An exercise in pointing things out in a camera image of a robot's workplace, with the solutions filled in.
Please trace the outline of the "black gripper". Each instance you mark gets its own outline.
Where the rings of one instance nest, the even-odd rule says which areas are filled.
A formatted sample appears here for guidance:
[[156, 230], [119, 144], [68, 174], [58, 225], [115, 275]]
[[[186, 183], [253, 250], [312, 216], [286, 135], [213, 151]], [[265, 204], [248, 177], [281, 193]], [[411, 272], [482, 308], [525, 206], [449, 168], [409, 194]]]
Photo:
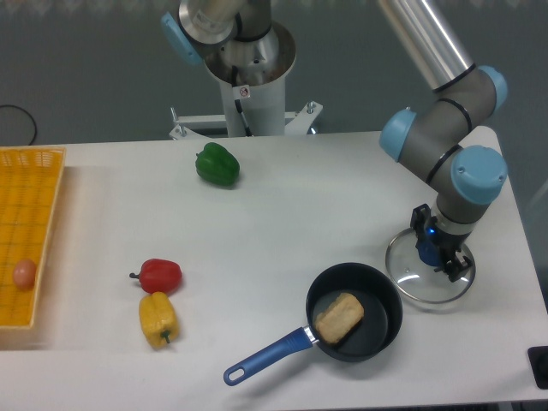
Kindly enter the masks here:
[[435, 272], [445, 272], [451, 282], [456, 282], [474, 268], [473, 259], [462, 252], [462, 244], [471, 234], [470, 223], [457, 223], [436, 205], [431, 208], [423, 204], [413, 209], [410, 228], [420, 260], [435, 262]]

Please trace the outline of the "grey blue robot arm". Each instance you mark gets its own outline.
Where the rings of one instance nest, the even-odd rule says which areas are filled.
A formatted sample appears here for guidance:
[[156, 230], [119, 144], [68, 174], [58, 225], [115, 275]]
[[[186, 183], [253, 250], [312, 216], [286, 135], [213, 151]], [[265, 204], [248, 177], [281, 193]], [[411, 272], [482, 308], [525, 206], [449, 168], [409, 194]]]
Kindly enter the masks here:
[[[461, 143], [504, 103], [508, 86], [497, 70], [474, 63], [434, 2], [379, 6], [436, 97], [423, 114], [393, 115], [379, 144], [437, 192], [433, 205], [414, 209], [410, 226], [420, 260], [455, 282], [473, 269], [465, 240], [508, 174], [497, 151]], [[181, 59], [204, 64], [217, 81], [229, 136], [303, 134], [312, 125], [313, 105], [285, 116], [296, 48], [269, 2], [183, 1], [160, 25]]]

